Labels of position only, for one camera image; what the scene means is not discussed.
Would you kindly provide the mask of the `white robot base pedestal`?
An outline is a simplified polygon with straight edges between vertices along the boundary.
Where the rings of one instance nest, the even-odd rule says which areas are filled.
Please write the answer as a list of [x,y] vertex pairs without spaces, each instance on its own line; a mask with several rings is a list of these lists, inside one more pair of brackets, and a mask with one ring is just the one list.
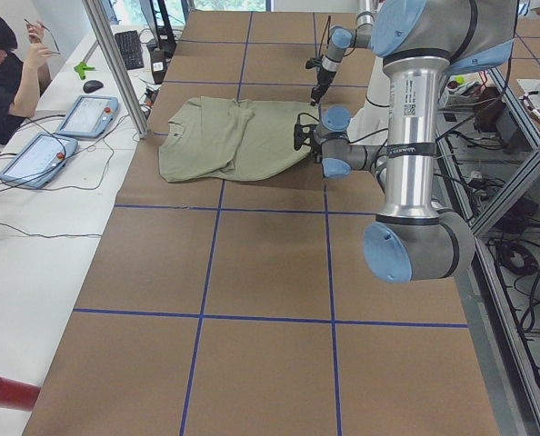
[[389,97],[389,78],[383,72],[383,59],[377,57],[365,93],[364,106],[357,111],[347,128],[353,144],[377,145],[387,138]]

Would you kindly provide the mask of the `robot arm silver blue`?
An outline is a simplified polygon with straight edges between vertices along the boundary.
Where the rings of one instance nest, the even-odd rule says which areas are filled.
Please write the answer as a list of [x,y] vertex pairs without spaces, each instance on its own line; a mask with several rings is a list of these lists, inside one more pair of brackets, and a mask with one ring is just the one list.
[[370,49],[375,17],[381,1],[358,1],[355,28],[340,25],[329,28],[326,51],[306,62],[306,69],[316,69],[316,85],[312,88],[310,104],[318,105],[335,79],[345,55],[352,49]]
[[443,279],[475,252],[465,220],[432,195],[436,119],[447,79],[497,67],[512,53],[515,1],[362,1],[353,29],[333,26],[310,103],[325,95],[351,48],[375,55],[365,106],[329,108],[297,124],[294,146],[309,146],[327,178],[368,171],[385,194],[363,236],[365,261],[386,282]]

